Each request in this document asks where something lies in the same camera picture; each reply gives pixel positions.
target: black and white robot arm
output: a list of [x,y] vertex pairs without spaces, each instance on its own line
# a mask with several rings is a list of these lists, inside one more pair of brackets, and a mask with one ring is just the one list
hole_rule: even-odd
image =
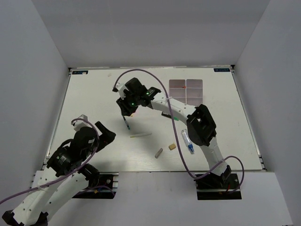
[[98,185],[99,171],[92,165],[85,164],[78,172],[72,174],[71,178],[40,187],[72,173],[95,148],[96,152],[100,151],[116,136],[100,122],[95,123],[102,132],[100,136],[82,121],[76,121],[73,126],[77,131],[74,138],[63,142],[48,160],[47,167],[38,180],[38,190],[30,192],[14,210],[3,214],[2,218],[8,225],[46,226],[53,215],[79,191]]
[[[113,91],[118,92],[120,95],[117,104],[120,106],[123,116],[130,116],[140,105],[170,113],[166,96],[155,87],[147,89],[137,78],[131,79],[126,84],[117,83]],[[222,153],[218,147],[215,131],[216,124],[208,108],[205,105],[186,105],[172,98],[169,101],[174,117],[187,125],[189,138],[193,143],[200,146],[209,167],[212,168],[222,161],[211,173],[212,179],[222,185],[231,174],[231,168],[223,160]]]

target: cable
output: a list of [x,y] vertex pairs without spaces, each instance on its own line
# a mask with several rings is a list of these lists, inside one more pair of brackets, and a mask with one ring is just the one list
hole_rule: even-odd
[[105,188],[105,189],[109,190],[113,194],[113,196],[115,196],[115,193],[113,192],[113,190],[110,189],[108,186],[105,186],[105,185],[100,185],[100,186],[96,186],[96,187],[87,188],[83,192],[78,192],[76,195],[83,194],[87,191],[95,190],[95,189],[99,189],[99,188]]
[[150,72],[147,71],[147,70],[139,69],[139,68],[127,70],[127,71],[123,72],[123,73],[117,78],[117,80],[116,80],[116,82],[115,82],[115,84],[114,84],[114,88],[116,87],[117,82],[119,81],[119,79],[120,79],[123,75],[125,75],[126,73],[129,73],[129,72],[133,72],[133,71],[141,71],[141,72],[145,72],[145,73],[151,75],[151,76],[154,77],[154,78],[160,83],[160,85],[162,86],[162,88],[163,88],[163,90],[164,90],[164,93],[165,93],[165,96],[166,96],[166,98],[167,98],[168,108],[169,108],[169,112],[170,112],[170,115],[171,115],[171,122],[172,122],[172,124],[173,124],[173,129],[174,129],[175,141],[176,141],[176,143],[177,143],[177,145],[178,145],[178,150],[179,150],[180,158],[181,158],[181,160],[182,160],[182,163],[183,163],[183,165],[184,165],[184,167],[185,167],[187,173],[188,173],[194,180],[198,180],[198,179],[204,178],[205,176],[207,176],[208,174],[210,174],[216,167],[218,167],[218,166],[219,166],[222,162],[224,162],[225,160],[227,160],[227,159],[229,159],[229,158],[235,158],[235,159],[237,159],[237,160],[239,161],[239,163],[241,164],[243,176],[242,176],[242,178],[241,178],[240,184],[237,186],[236,189],[234,189],[233,191],[231,191],[231,193],[233,193],[233,192],[235,192],[236,190],[238,190],[238,189],[240,188],[240,186],[241,186],[243,180],[244,180],[244,177],[245,177],[245,168],[244,168],[244,166],[243,166],[242,161],[241,161],[238,157],[236,157],[236,156],[230,155],[230,156],[224,158],[224,161],[219,161],[219,162],[218,162],[216,165],[214,165],[208,172],[206,172],[205,174],[203,174],[202,176],[199,176],[199,177],[194,176],[194,175],[191,173],[191,171],[188,169],[187,164],[186,164],[186,162],[185,162],[185,160],[184,160],[184,157],[183,157],[181,148],[180,148],[179,138],[178,138],[177,131],[176,131],[176,128],[175,128],[175,123],[174,123],[174,114],[173,114],[173,111],[172,111],[172,108],[171,108],[171,105],[170,105],[170,101],[169,101],[169,96],[168,96],[167,90],[166,90],[165,86],[163,85],[163,83],[160,81],[160,79],[158,79],[154,74],[150,73]]
[[[77,121],[77,120],[84,121],[85,123],[87,123],[88,125],[90,125],[90,126],[96,131],[96,134],[98,134],[98,131],[97,131],[97,129],[95,128],[95,126],[94,126],[92,123],[90,123],[89,121],[85,120],[85,119],[81,119],[81,118],[73,119],[73,120],[71,121],[71,124],[73,124],[73,122],[74,122],[74,121]],[[50,185],[54,185],[54,184],[56,184],[56,183],[58,183],[58,182],[61,182],[62,180],[65,180],[67,177],[69,177],[69,176],[72,175],[73,173],[76,173],[76,172],[79,171],[81,168],[83,168],[84,165],[86,165],[86,164],[91,160],[91,158],[93,157],[93,155],[96,153],[96,151],[97,151],[97,149],[98,149],[99,142],[100,142],[98,136],[97,136],[96,140],[97,140],[97,145],[96,145],[96,147],[94,148],[94,150],[93,150],[93,152],[91,153],[91,155],[89,156],[89,158],[87,158],[87,160],[86,160],[83,164],[81,164],[79,167],[77,167],[75,170],[73,170],[71,173],[67,174],[66,176],[63,176],[63,177],[61,177],[61,178],[59,178],[59,179],[57,179],[57,180],[48,182],[48,183],[46,183],[46,184],[44,184],[44,185],[41,185],[40,187],[48,187],[48,186],[50,186]],[[37,188],[37,187],[33,187],[33,188],[27,189],[27,190],[25,190],[25,191],[16,193],[16,194],[14,194],[14,195],[11,195],[10,197],[7,197],[7,198],[1,200],[1,201],[0,201],[0,205],[1,205],[2,203],[6,202],[6,201],[8,201],[8,200],[10,200],[10,199],[12,199],[12,198],[15,198],[15,197],[19,196],[19,195],[22,195],[22,194],[25,194],[25,193],[28,193],[28,192],[33,192],[33,191],[36,191],[36,190],[38,190],[38,188]]]

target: black label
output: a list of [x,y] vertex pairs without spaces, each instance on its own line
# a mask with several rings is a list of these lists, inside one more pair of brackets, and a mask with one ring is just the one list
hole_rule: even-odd
[[88,71],[73,71],[72,74],[88,74]]
[[229,68],[214,68],[214,72],[230,72]]

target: blue cap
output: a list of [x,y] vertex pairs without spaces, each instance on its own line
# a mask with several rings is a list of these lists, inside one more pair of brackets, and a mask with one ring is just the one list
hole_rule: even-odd
[[191,152],[194,152],[193,146],[192,146],[192,145],[188,145],[188,148],[189,148],[189,150],[190,150]]

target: gray wall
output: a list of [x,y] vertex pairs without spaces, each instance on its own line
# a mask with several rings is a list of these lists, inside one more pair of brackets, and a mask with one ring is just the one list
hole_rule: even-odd
[[[41,168],[68,68],[30,0],[1,0],[0,30],[2,200],[28,189]],[[21,198],[1,205],[0,216]]]
[[272,0],[236,66],[259,149],[301,226],[301,1]]
[[269,0],[33,0],[69,67],[235,64]]

